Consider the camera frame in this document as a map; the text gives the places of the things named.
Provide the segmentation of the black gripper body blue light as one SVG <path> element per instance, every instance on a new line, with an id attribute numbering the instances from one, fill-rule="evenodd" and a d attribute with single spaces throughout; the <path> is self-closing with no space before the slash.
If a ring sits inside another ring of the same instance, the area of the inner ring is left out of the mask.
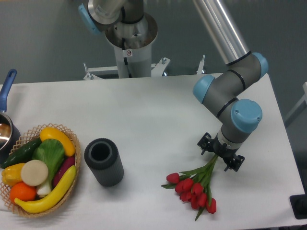
<path id="1" fill-rule="evenodd" d="M 218 135 L 213 141 L 213 151 L 219 157 L 221 157 L 225 163 L 239 163 L 240 157 L 236 155 L 236 151 L 239 149 L 239 145 L 230 143 L 223 138 L 219 138 Z"/>

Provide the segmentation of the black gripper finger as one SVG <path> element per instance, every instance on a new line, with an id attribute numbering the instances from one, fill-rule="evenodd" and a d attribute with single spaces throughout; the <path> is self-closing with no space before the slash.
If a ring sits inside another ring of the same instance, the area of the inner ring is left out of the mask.
<path id="1" fill-rule="evenodd" d="M 226 172 L 227 170 L 233 170 L 237 172 L 244 160 L 245 157 L 235 154 L 233 156 L 224 158 L 224 162 L 226 164 L 226 168 L 224 169 L 224 171 Z"/>
<path id="2" fill-rule="evenodd" d="M 199 140 L 197 145 L 201 148 L 201 155 L 203 155 L 206 151 L 207 152 L 213 152 L 213 145 L 212 145 L 213 139 L 211 135 L 206 132 L 203 137 Z"/>

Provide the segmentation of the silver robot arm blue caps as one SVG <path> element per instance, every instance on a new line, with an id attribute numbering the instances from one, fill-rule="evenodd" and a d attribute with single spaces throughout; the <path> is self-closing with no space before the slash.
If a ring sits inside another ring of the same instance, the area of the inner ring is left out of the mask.
<path id="1" fill-rule="evenodd" d="M 262 119 L 256 102 L 238 96 L 267 73 L 268 62 L 250 51 L 221 0 L 196 0 L 194 5 L 228 66 L 219 77 L 204 75 L 193 87 L 197 100 L 222 123 L 214 138 L 205 134 L 198 145 L 237 171 L 244 157 L 236 152 Z M 151 45 L 157 24 L 144 12 L 142 0 L 85 0 L 78 11 L 86 27 L 105 34 L 113 46 L 120 78 L 153 76 Z"/>

